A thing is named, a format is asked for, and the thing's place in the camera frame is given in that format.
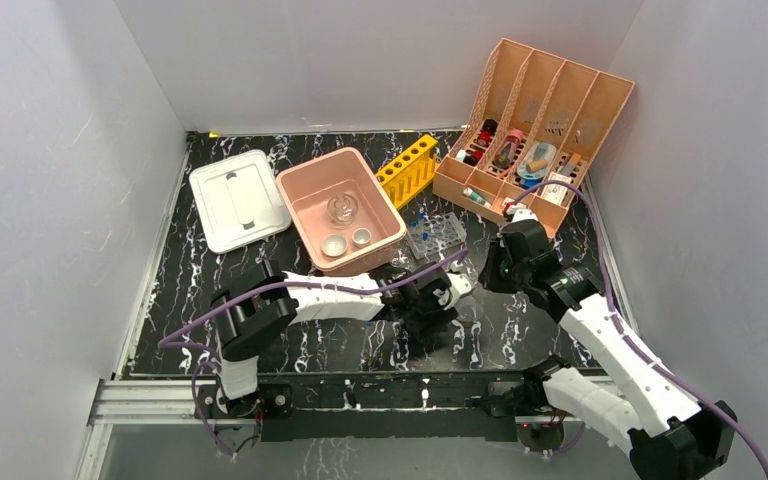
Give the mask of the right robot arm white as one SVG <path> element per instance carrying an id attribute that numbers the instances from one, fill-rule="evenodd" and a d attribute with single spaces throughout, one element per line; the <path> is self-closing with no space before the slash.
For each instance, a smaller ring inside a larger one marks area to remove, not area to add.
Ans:
<path id="1" fill-rule="evenodd" d="M 579 262 L 562 264 L 536 220 L 501 228 L 479 275 L 496 293 L 521 292 L 595 357 L 619 389 L 613 394 L 551 355 L 526 369 L 507 393 L 537 414 L 571 413 L 624 452 L 641 479 L 701 479 L 723 466 L 736 415 L 706 406 L 659 373 L 659 362 L 616 316 L 602 281 Z"/>

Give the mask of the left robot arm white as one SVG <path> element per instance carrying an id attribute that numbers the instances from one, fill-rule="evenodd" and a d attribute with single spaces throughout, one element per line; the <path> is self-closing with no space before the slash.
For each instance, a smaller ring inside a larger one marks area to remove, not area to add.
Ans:
<path id="1" fill-rule="evenodd" d="M 259 358 L 291 325 L 386 320 L 419 340 L 455 318 L 457 303 L 472 291 L 472 281 L 456 264 L 430 263 L 417 271 L 384 265 L 350 277 L 305 276 L 281 271 L 273 261 L 258 264 L 211 301 L 225 308 L 212 320 L 220 403 L 235 416 L 254 411 Z"/>

